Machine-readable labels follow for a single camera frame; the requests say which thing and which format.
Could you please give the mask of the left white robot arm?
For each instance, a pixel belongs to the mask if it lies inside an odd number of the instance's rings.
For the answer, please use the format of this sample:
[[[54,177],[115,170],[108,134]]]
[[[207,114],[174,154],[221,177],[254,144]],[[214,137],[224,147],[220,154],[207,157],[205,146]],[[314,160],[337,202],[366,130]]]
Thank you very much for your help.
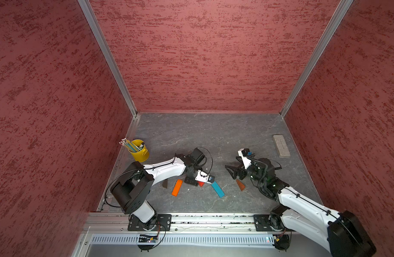
[[[188,155],[176,154],[173,158],[156,164],[133,162],[108,185],[104,203],[120,208],[124,214],[135,216],[143,224],[155,225],[156,211],[146,200],[152,186],[182,175],[191,184],[211,184],[215,182],[215,177],[203,170],[206,161],[204,153],[195,148]]]

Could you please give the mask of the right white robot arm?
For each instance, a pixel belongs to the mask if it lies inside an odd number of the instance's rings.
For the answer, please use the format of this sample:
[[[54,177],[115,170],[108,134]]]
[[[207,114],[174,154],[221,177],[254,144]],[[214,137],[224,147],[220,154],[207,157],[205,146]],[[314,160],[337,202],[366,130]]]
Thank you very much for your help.
[[[304,196],[279,179],[271,160],[238,156],[240,165],[225,166],[233,179],[249,178],[259,192],[278,203],[268,223],[275,231],[294,230],[325,248],[333,257],[372,257],[376,246],[359,219]]]

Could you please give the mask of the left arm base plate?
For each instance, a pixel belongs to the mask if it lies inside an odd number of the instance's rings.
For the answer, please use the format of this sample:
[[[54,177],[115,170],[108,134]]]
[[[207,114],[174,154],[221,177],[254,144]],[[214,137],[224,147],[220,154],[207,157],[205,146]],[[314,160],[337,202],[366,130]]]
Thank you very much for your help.
[[[137,232],[154,232],[154,231],[169,231],[171,227],[171,214],[155,214],[148,222],[143,223],[135,215],[130,215],[128,231]]]

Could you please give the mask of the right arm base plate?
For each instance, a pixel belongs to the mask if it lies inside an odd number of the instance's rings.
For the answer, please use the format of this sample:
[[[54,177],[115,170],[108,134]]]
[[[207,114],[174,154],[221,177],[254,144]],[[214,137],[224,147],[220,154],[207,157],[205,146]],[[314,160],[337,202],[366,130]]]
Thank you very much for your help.
[[[288,229],[282,222],[281,218],[278,215],[253,215],[254,218],[254,226],[257,232],[284,232],[285,230],[291,231]]]

